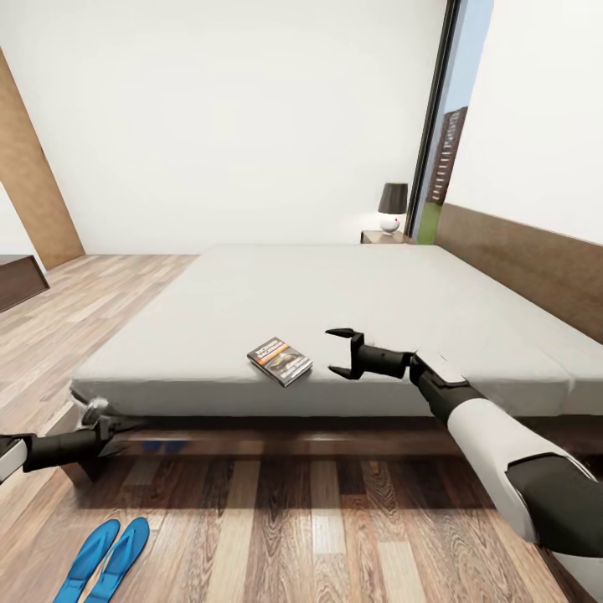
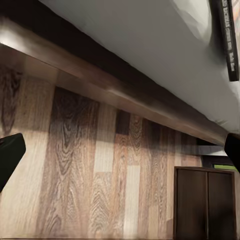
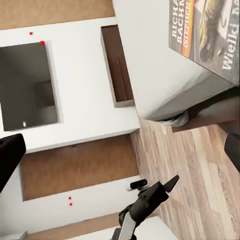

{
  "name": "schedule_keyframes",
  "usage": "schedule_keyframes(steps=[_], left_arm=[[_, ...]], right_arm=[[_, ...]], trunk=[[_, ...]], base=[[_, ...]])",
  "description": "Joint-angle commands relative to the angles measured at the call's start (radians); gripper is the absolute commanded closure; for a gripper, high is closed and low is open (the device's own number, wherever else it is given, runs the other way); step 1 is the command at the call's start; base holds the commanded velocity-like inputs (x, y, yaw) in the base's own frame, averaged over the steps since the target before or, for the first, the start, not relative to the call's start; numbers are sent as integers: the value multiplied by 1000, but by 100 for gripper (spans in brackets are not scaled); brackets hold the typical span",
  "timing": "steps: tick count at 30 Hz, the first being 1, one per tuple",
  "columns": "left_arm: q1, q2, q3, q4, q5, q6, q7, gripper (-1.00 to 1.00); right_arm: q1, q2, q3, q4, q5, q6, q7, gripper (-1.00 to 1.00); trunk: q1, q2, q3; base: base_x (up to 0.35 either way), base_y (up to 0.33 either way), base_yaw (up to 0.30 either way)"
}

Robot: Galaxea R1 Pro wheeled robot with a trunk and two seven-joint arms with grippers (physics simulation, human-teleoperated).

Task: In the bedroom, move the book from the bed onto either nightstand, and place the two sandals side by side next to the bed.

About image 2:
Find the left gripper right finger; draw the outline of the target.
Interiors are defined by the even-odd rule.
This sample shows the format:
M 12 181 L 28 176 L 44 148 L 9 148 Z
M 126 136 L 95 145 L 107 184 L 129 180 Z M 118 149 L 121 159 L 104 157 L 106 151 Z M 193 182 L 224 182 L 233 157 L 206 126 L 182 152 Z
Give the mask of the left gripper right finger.
M 240 134 L 229 133 L 224 146 L 224 151 L 240 171 Z

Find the hardback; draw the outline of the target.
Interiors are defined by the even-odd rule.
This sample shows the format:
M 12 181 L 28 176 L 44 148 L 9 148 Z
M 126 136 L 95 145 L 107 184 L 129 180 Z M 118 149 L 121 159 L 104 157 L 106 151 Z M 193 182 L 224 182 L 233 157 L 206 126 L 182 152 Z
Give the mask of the hardback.
M 240 0 L 217 0 L 229 81 L 240 81 Z

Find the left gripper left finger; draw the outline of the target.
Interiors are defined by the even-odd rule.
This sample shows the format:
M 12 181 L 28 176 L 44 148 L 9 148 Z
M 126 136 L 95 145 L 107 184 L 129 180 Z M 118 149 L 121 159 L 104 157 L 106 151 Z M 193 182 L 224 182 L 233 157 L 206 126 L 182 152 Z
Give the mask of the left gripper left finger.
M 0 138 L 0 193 L 26 152 L 21 133 Z

